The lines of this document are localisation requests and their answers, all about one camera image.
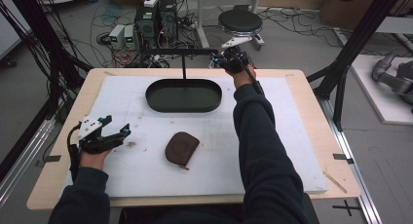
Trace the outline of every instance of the leather pouch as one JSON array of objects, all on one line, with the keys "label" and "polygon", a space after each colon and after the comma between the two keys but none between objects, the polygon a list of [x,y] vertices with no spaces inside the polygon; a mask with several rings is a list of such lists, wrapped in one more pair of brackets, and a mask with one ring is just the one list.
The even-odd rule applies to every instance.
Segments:
[{"label": "leather pouch", "polygon": [[200,140],[187,132],[176,133],[169,141],[165,149],[165,155],[173,164],[188,169],[186,165],[200,144]]}]

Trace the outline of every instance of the black tray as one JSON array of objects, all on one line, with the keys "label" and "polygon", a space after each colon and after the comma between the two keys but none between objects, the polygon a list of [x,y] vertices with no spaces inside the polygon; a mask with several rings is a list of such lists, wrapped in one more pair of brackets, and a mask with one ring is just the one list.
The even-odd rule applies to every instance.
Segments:
[{"label": "black tray", "polygon": [[148,105],[159,112],[202,113],[221,103],[221,88],[204,79],[164,79],[146,90]]}]

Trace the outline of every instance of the wooden table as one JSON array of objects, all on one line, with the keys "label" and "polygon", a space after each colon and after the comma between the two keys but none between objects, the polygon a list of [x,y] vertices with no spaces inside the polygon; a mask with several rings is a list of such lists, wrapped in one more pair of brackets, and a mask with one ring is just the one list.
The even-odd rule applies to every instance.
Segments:
[{"label": "wooden table", "polygon": [[[181,69],[94,69],[92,70],[72,110],[56,140],[51,155],[61,155],[59,162],[46,163],[27,201],[30,209],[52,209],[59,198],[70,162],[66,149],[66,137],[83,117],[91,112],[94,101],[106,76],[179,76]],[[333,154],[342,154],[319,103],[317,102],[306,77],[300,70],[259,69],[257,77],[285,78],[290,87],[304,127],[314,147],[324,174],[328,191],[311,195],[312,199],[356,198],[360,189],[346,160],[335,160]],[[223,69],[187,69],[190,77],[227,76]],[[184,205],[184,204],[228,204],[241,203],[243,196],[191,196],[191,197],[152,197],[111,199],[112,206],[136,205]]]}]

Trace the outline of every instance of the box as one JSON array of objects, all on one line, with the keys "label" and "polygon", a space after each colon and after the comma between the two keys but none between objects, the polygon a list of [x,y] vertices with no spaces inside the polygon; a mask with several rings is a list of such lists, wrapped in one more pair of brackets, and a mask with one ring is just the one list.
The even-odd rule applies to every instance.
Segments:
[{"label": "box", "polygon": [[[398,0],[392,10],[390,11],[390,14],[393,16],[395,13],[397,13],[398,9],[400,8],[401,5],[403,5],[405,0]],[[399,15],[404,15],[408,13],[411,9],[413,8],[413,0],[410,0],[407,2],[407,4],[404,6],[404,8],[400,11]]]},{"label": "box", "polygon": [[322,24],[355,29],[374,0],[324,0],[319,12]]},{"label": "box", "polygon": [[317,10],[323,0],[259,0],[260,7],[296,8]]}]

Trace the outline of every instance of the hand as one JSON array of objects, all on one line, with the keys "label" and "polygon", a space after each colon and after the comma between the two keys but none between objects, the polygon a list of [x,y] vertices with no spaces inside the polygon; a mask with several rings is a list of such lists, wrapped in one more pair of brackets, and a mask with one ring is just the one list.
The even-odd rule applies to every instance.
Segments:
[{"label": "hand", "polygon": [[104,160],[111,150],[104,151],[100,154],[89,154],[82,151],[80,154],[80,168],[97,168],[103,170]]},{"label": "hand", "polygon": [[[249,65],[248,69],[251,75],[255,78],[256,73],[255,73],[254,68],[251,65]],[[246,71],[244,70],[242,72],[238,72],[235,74],[228,72],[227,70],[225,70],[225,72],[227,72],[230,76],[234,78],[234,85],[236,89],[246,84],[252,84],[251,79],[249,78],[248,74],[246,74]]]}]

